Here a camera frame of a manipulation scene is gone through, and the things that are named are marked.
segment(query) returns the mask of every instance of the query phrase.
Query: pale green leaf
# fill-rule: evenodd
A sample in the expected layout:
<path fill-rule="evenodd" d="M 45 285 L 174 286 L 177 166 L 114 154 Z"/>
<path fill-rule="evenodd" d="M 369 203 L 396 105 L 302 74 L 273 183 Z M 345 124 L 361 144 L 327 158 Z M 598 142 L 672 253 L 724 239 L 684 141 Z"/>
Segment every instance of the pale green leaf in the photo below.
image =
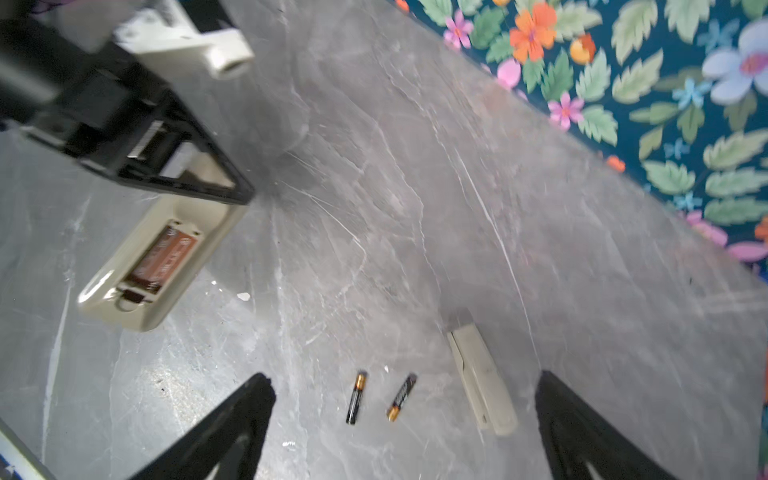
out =
<path fill-rule="evenodd" d="M 696 134 L 702 125 L 704 125 L 704 110 L 694 104 L 688 105 L 677 119 L 677 129 L 683 133 L 683 140 L 689 145 L 696 140 Z"/>
<path fill-rule="evenodd" d="M 720 137 L 714 145 L 704 148 L 704 164 L 712 170 L 738 167 L 763 151 L 768 143 L 768 128 L 748 134 L 736 132 L 730 137 Z"/>
<path fill-rule="evenodd" d="M 555 11 L 558 14 L 558 22 L 554 24 L 557 41 L 571 40 L 583 35 L 588 28 L 603 23 L 603 16 L 587 7 L 587 2 L 569 1 Z"/>
<path fill-rule="evenodd" d="M 728 119 L 731 131 L 743 130 L 750 115 L 757 111 L 757 96 L 749 90 L 741 101 L 730 104 L 723 110 L 723 116 Z"/>
<path fill-rule="evenodd" d="M 657 161 L 643 162 L 648 181 L 662 194 L 684 194 L 696 182 L 696 174 L 689 172 L 685 165 L 668 161 L 665 164 Z"/>
<path fill-rule="evenodd" d="M 672 91 L 685 87 L 685 81 L 690 78 L 695 84 L 700 83 L 704 76 L 701 67 L 682 67 L 675 75 L 664 77 L 654 85 L 655 91 Z"/>
<path fill-rule="evenodd" d="M 650 28 L 658 19 L 656 0 L 631 0 L 621 7 L 611 36 L 611 46 L 616 49 L 619 65 L 624 64 L 633 49 L 640 51 L 643 40 L 648 38 Z"/>
<path fill-rule="evenodd" d="M 676 28 L 680 39 L 692 44 L 699 22 L 710 19 L 710 5 L 714 4 L 715 0 L 667 0 L 664 17 L 670 31 Z"/>
<path fill-rule="evenodd" d="M 741 8 L 750 20 L 756 20 L 763 16 L 768 7 L 768 0 L 742 0 Z"/>
<path fill-rule="evenodd" d="M 664 51 L 659 50 L 645 61 L 637 60 L 614 79 L 614 100 L 633 104 L 646 95 L 659 79 L 659 69 L 664 61 Z"/>
<path fill-rule="evenodd" d="M 758 201 L 755 197 L 711 200 L 704 208 L 704 218 L 724 226 L 754 222 L 765 214 L 768 214 L 768 202 Z"/>
<path fill-rule="evenodd" d="M 594 141 L 604 141 L 610 145 L 616 145 L 618 136 L 616 130 L 619 123 L 614 119 L 614 114 L 604 110 L 602 105 L 586 107 L 581 114 L 584 118 L 578 122 L 578 129 Z"/>
<path fill-rule="evenodd" d="M 541 94 L 546 101 L 560 100 L 560 96 L 573 86 L 574 69 L 568 60 L 568 54 L 561 48 L 560 54 L 554 63 L 549 64 L 547 73 L 541 80 Z"/>
<path fill-rule="evenodd" d="M 528 93 L 531 93 L 538 82 L 541 81 L 541 75 L 544 74 L 544 59 L 537 61 L 526 61 L 523 64 L 523 81 Z"/>
<path fill-rule="evenodd" d="M 472 16 L 482 7 L 482 0 L 458 0 L 458 9 L 464 15 Z"/>
<path fill-rule="evenodd" d="M 711 197 L 736 197 L 754 194 L 768 185 L 768 172 L 755 171 L 752 167 L 730 172 L 715 172 L 707 178 L 707 195 Z"/>
<path fill-rule="evenodd" d="M 445 27 L 445 19 L 453 18 L 451 0 L 419 0 L 424 5 L 424 13 L 437 25 Z"/>
<path fill-rule="evenodd" d="M 512 56 L 514 51 L 512 45 L 509 44 L 509 33 L 505 31 L 491 42 L 488 53 L 485 54 L 485 63 L 506 60 Z"/>
<path fill-rule="evenodd" d="M 545 2 L 544 0 L 515 0 L 515 8 L 518 10 L 518 13 L 522 12 L 523 10 L 528 10 L 530 12 L 533 6 L 537 3 Z"/>
<path fill-rule="evenodd" d="M 680 109 L 669 101 L 656 101 L 648 108 L 638 108 L 629 112 L 629 119 L 642 124 L 658 125 L 677 115 Z"/>
<path fill-rule="evenodd" d="M 661 146 L 661 138 L 664 135 L 664 126 L 659 125 L 653 130 L 647 131 L 640 137 L 640 151 L 638 157 L 645 160 L 648 155 Z"/>
<path fill-rule="evenodd" d="M 611 67 L 608 66 L 605 50 L 601 48 L 592 63 L 584 67 L 584 71 L 579 74 L 576 96 L 586 101 L 600 100 L 610 84 Z"/>
<path fill-rule="evenodd" d="M 491 44 L 491 41 L 502 31 L 502 22 L 505 13 L 501 8 L 483 8 L 475 18 L 472 19 L 475 29 L 469 34 L 469 41 L 472 46 L 478 50 L 485 50 Z"/>

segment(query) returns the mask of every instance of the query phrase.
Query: floral tablecloth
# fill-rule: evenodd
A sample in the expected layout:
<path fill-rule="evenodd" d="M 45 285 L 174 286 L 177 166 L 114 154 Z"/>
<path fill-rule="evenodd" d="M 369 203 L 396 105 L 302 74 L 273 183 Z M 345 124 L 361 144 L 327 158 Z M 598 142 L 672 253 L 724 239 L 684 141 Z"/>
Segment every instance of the floral tablecloth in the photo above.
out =
<path fill-rule="evenodd" d="M 768 280 L 768 0 L 390 1 Z"/>

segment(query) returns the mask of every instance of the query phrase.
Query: marble surface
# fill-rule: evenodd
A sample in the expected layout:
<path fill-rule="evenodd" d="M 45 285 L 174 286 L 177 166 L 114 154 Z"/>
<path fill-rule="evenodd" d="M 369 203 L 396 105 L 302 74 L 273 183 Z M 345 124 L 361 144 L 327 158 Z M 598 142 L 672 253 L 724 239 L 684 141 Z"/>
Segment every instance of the marble surface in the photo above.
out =
<path fill-rule="evenodd" d="M 126 478 L 255 372 L 277 391 L 260 480 L 549 478 L 542 368 L 679 478 L 754 477 L 763 284 L 388 3 L 225 3 L 253 66 L 175 83 L 259 193 L 156 330 L 76 306 L 154 195 L 0 135 L 0 416 L 59 479 Z M 98 45 L 107 4 L 61 30 Z M 462 306 L 510 437 L 472 418 Z"/>

